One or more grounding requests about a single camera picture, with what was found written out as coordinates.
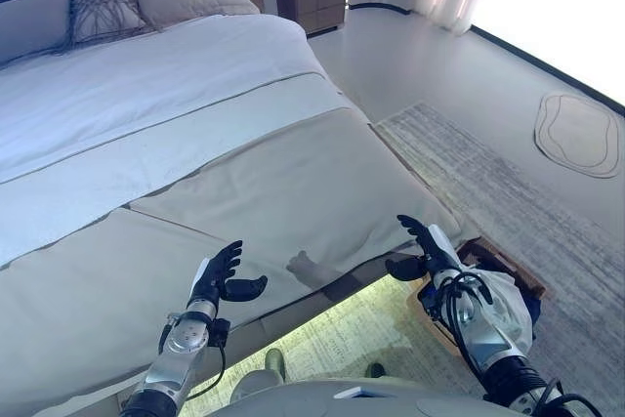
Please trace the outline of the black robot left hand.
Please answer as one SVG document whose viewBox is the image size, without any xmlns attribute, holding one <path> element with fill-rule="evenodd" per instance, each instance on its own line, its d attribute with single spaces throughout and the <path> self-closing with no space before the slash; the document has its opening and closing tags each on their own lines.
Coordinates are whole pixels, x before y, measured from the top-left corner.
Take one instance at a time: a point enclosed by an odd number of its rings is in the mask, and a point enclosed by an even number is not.
<svg viewBox="0 0 625 417">
<path fill-rule="evenodd" d="M 187 306 L 197 301 L 208 301 L 215 307 L 219 301 L 249 302 L 259 298 L 265 291 L 268 278 L 234 279 L 235 269 L 240 265 L 243 241 L 237 240 L 223 248 L 213 258 L 204 259 L 203 269 L 194 281 Z"/>
</svg>

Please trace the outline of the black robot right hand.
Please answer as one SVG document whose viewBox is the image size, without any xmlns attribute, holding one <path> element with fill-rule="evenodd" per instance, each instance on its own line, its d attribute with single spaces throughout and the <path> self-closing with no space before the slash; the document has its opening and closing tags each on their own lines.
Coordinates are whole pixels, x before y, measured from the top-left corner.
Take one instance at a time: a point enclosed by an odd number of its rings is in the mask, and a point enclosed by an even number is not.
<svg viewBox="0 0 625 417">
<path fill-rule="evenodd" d="M 409 281 L 422 278 L 427 273 L 434 277 L 442 271 L 460 270 L 459 264 L 438 245 L 426 226 L 407 215 L 396 217 L 408 233 L 414 236 L 423 250 L 423 255 L 399 261 L 387 259 L 385 267 L 388 274 L 397 280 Z"/>
</svg>

